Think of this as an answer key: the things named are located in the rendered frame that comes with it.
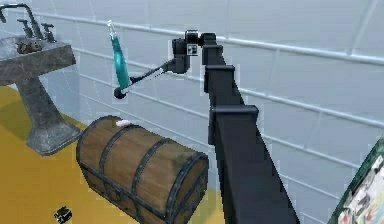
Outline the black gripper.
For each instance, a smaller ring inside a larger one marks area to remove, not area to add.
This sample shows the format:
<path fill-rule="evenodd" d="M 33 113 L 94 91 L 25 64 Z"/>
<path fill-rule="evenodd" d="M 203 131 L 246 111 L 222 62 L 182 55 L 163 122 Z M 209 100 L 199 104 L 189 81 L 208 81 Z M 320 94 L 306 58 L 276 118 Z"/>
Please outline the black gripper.
<path fill-rule="evenodd" d="M 190 58 L 187 55 L 186 41 L 182 38 L 172 40 L 173 59 L 167 64 L 167 70 L 176 74 L 185 74 L 190 68 Z M 118 87 L 114 89 L 114 97 L 123 99 L 128 90 L 134 84 L 153 75 L 154 73 L 163 74 L 165 70 L 161 67 L 150 70 L 142 76 L 130 77 L 128 71 L 123 69 L 117 72 Z"/>

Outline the small black object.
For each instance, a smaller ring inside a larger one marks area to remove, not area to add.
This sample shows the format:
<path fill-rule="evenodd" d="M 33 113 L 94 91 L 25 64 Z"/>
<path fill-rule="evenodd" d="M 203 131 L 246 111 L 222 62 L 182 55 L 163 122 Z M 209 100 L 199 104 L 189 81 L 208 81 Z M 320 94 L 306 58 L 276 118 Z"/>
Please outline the small black object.
<path fill-rule="evenodd" d="M 56 213 L 54 214 L 54 217 L 59 224 L 64 224 L 65 222 L 71 219 L 72 212 L 68 207 L 63 206 L 56 211 Z"/>

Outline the grey stone pedestal sink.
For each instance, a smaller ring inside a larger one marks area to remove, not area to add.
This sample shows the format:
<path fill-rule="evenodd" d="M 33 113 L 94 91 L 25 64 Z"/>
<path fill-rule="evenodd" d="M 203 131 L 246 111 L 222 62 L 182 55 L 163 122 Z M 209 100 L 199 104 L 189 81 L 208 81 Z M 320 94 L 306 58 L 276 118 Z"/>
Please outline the grey stone pedestal sink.
<path fill-rule="evenodd" d="M 75 64 L 68 43 L 24 36 L 0 39 L 0 86 L 17 86 L 31 121 L 26 144 L 42 156 L 52 155 L 72 143 L 81 130 L 62 118 L 39 76 Z"/>

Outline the brown wooden trunk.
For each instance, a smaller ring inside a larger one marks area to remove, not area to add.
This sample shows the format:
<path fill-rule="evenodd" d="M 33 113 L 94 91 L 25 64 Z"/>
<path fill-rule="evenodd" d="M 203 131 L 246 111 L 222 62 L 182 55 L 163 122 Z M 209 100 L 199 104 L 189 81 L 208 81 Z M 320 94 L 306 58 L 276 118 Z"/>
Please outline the brown wooden trunk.
<path fill-rule="evenodd" d="M 120 120 L 101 117 L 78 140 L 88 186 L 140 224 L 187 224 L 207 190 L 208 156 Z"/>

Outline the green framed picture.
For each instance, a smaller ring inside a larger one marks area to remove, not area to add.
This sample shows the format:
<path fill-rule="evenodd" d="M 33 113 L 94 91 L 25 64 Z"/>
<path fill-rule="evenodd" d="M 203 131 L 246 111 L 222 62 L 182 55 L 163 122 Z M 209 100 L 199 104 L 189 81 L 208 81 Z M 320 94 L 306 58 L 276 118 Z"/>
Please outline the green framed picture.
<path fill-rule="evenodd" d="M 384 224 L 384 136 L 362 162 L 327 224 Z"/>

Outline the teal dispenser bottle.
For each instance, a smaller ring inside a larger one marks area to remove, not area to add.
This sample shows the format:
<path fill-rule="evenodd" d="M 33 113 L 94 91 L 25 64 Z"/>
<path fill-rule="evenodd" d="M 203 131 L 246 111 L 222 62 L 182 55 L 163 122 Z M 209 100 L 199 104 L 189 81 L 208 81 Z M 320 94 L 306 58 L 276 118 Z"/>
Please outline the teal dispenser bottle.
<path fill-rule="evenodd" d="M 109 28 L 109 35 L 113 50 L 113 61 L 115 72 L 117 76 L 117 81 L 121 89 L 125 89 L 130 84 L 129 74 L 126 66 L 126 60 L 124 57 L 123 50 L 120 45 L 119 38 L 117 36 L 114 23 L 112 20 L 107 21 L 107 27 Z"/>

